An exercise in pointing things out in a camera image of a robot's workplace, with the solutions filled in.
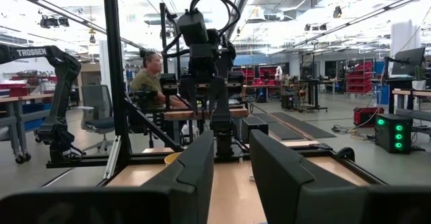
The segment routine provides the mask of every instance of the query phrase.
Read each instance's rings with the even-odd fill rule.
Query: person
[[[148,100],[148,108],[163,108],[166,96],[162,93],[158,74],[162,72],[161,56],[155,52],[147,52],[143,58],[143,68],[145,70],[136,74],[130,84],[131,91],[156,91],[157,96]],[[175,96],[170,96],[170,105],[175,108],[186,108],[186,104]]]

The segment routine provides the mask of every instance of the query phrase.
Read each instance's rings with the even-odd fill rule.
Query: black floor mat
[[[336,137],[335,135],[332,135],[331,133],[328,133],[327,131],[319,129],[313,125],[310,125],[307,122],[303,122],[303,121],[298,120],[294,117],[291,117],[287,114],[284,114],[283,112],[271,113],[271,115],[277,117],[278,119],[280,119],[284,122],[292,124],[293,126],[298,128],[302,132],[312,136],[315,139]]]
[[[268,123],[269,130],[282,141],[304,139],[304,137],[302,137],[298,133],[295,133],[293,130],[290,130],[283,124],[280,124],[274,118],[268,116],[267,114],[254,113],[253,116],[256,116],[257,118],[260,118],[262,121]]]
[[[284,125],[278,122],[270,122],[268,123],[269,130],[274,133],[280,140],[289,141],[289,140],[303,140],[304,137],[285,127]]]
[[[266,123],[277,122],[276,119],[268,116],[265,113],[253,113],[253,116],[256,116],[256,117],[260,118],[261,120],[263,120]]]

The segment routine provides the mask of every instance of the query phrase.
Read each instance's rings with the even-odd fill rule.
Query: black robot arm
[[[54,67],[57,76],[51,111],[40,125],[38,137],[45,144],[50,145],[52,162],[72,160],[75,154],[71,152],[71,147],[73,147],[71,144],[75,137],[67,131],[66,111],[72,82],[79,75],[81,64],[56,46],[24,48],[0,45],[0,64],[36,57],[45,57]]]

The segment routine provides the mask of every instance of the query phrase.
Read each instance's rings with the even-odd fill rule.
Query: gray office chair
[[[108,147],[113,141],[106,139],[106,134],[115,130],[114,117],[112,113],[112,102],[109,89],[106,85],[82,86],[82,101],[84,106],[80,106],[83,116],[81,128],[91,133],[103,135],[103,140],[95,145],[85,148],[83,151],[97,148],[108,151]]]

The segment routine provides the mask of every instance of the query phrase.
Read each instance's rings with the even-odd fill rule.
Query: wheel
[[[18,155],[15,157],[15,162],[18,164],[23,164],[26,161],[23,155]]]
[[[26,159],[26,161],[29,161],[32,158],[32,156],[29,153],[25,153],[24,158]]]

